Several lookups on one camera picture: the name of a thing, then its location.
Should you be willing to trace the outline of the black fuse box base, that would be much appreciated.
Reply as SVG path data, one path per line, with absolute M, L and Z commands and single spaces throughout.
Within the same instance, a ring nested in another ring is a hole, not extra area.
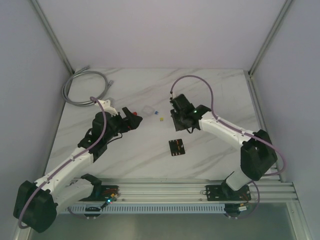
M 170 143 L 172 142 L 174 142 L 174 151 L 172 151 L 170 148 Z M 168 143 L 172 157 L 184 155 L 186 153 L 182 139 L 169 140 Z

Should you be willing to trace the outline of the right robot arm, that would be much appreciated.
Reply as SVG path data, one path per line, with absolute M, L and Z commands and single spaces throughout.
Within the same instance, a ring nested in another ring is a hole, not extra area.
M 210 193 L 214 201 L 239 201 L 248 190 L 248 183 L 258 181 L 277 162 L 276 151 L 271 147 L 269 134 L 260 129 L 257 132 L 239 128 L 215 117 L 204 105 L 194 107 L 184 94 L 170 99 L 170 111 L 176 131 L 202 130 L 227 142 L 240 151 L 240 165 Z

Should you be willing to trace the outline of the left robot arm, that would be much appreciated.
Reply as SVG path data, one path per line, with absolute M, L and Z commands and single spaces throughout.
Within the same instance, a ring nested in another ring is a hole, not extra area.
M 125 117 L 107 110 L 98 112 L 92 127 L 65 161 L 35 182 L 26 180 L 20 185 L 13 210 L 20 229 L 32 228 L 42 233 L 75 202 L 101 198 L 102 182 L 97 177 L 86 173 L 75 183 L 71 181 L 103 155 L 114 137 L 139 127 L 141 116 L 127 107 L 122 111 Z

